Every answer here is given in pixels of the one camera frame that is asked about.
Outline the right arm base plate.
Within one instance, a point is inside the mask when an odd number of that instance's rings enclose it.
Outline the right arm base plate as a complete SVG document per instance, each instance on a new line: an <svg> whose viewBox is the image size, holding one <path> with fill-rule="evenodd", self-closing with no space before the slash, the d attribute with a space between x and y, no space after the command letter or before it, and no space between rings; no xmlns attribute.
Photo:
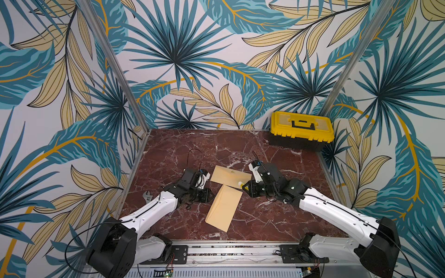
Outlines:
<svg viewBox="0 0 445 278"><path fill-rule="evenodd" d="M329 263L327 257L319 258L305 246L299 244L283 244L275 254L282 258L284 264L325 264Z"/></svg>

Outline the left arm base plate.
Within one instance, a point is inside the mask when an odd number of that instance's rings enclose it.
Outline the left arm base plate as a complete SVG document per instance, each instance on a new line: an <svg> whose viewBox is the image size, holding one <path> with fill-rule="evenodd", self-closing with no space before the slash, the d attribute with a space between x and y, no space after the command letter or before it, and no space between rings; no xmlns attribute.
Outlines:
<svg viewBox="0 0 445 278"><path fill-rule="evenodd" d="M187 245L172 245L166 248L160 258L152 259L151 264L167 264L173 263L174 265L185 265L188 258L188 246Z"/></svg>

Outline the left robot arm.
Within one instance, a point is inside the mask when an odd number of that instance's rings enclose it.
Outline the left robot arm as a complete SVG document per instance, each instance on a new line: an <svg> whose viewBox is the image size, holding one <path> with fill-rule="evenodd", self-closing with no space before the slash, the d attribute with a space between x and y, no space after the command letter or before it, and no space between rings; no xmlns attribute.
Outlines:
<svg viewBox="0 0 445 278"><path fill-rule="evenodd" d="M105 278L122 278L134 265L170 262L175 254L169 239L162 235L141 237L180 206L211 202L214 194L205 185L210 178L205 169L185 169L176 182L165 186L142 208L119 220L106 219L87 252L86 263Z"/></svg>

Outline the yellow glue stick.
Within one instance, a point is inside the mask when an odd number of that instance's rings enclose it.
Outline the yellow glue stick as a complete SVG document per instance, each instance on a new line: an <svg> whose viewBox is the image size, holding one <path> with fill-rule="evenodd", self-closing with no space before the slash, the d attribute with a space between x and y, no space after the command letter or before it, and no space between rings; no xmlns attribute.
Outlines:
<svg viewBox="0 0 445 278"><path fill-rule="evenodd" d="M239 185L239 187L240 187L240 189L241 189L242 191L249 192L249 186L246 185L245 183L243 183L243 182L240 181L240 182L238 183L238 185Z"/></svg>

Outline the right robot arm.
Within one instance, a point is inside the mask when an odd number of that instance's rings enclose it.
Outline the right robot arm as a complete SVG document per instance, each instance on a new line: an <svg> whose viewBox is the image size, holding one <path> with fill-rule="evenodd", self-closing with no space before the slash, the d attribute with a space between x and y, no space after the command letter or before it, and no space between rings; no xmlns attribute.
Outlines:
<svg viewBox="0 0 445 278"><path fill-rule="evenodd" d="M347 238L309 234L302 247L315 258L339 258L358 262L380 278L391 278L402 251L394 221L377 219L354 211L293 178L286 179L273 163L255 160L249 164L249 181L238 185L252 198L262 196L309 212L345 232Z"/></svg>

